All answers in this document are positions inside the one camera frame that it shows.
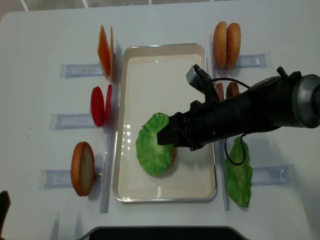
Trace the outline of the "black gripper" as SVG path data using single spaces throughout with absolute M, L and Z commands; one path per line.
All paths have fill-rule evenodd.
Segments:
M 190 104 L 189 111 L 177 112 L 169 117 L 168 124 L 157 133 L 159 145 L 174 145 L 195 151 L 212 143 L 218 131 L 214 109 L 219 103 L 217 91 L 212 83 L 204 85 L 205 102 L 197 100 Z

